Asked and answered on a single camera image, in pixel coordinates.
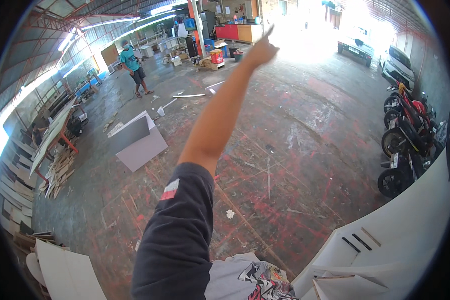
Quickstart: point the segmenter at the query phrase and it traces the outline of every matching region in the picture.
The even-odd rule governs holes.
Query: man
[[[278,48],[270,31],[255,44],[203,109],[137,252],[136,299],[294,299],[287,275],[253,253],[210,262],[216,164],[237,121],[254,70]]]
[[[145,84],[145,72],[144,69],[138,64],[138,58],[135,57],[132,47],[129,45],[127,40],[122,41],[123,51],[120,53],[120,62],[122,63],[123,69],[130,72],[130,76],[135,81],[135,94],[138,98],[142,98],[142,95],[138,92],[140,85],[145,90],[145,95],[153,93],[153,91],[147,89]]]
[[[31,141],[35,145],[35,147],[38,149],[38,146],[42,143],[42,132],[47,130],[48,127],[38,128],[36,123],[31,124]],[[46,158],[53,161],[53,155],[50,154],[48,151],[46,153]]]

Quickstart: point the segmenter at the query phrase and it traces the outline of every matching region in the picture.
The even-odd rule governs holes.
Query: red box
[[[210,56],[211,56],[212,63],[219,64],[219,63],[223,63],[223,61],[224,61],[222,50],[220,50],[220,49],[214,49],[214,50],[210,51]]]

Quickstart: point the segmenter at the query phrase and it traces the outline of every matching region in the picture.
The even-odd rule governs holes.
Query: monitor
[[[195,19],[193,18],[183,20],[183,24],[185,24],[186,31],[197,30],[197,25],[195,25]]]

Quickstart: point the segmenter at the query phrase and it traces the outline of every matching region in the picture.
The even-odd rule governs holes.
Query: gray panel
[[[118,152],[116,157],[132,172],[135,172],[167,148],[168,145],[160,131],[158,131],[158,128],[153,127],[150,129],[149,136],[134,142]]]

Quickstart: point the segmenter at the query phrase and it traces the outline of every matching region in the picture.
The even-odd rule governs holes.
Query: white pickup truck
[[[338,53],[342,53],[343,50],[345,50],[355,56],[363,58],[366,61],[365,66],[368,68],[372,62],[375,50],[371,45],[364,42],[364,40],[366,41],[367,39],[367,30],[356,27],[351,34],[343,35],[338,39]]]

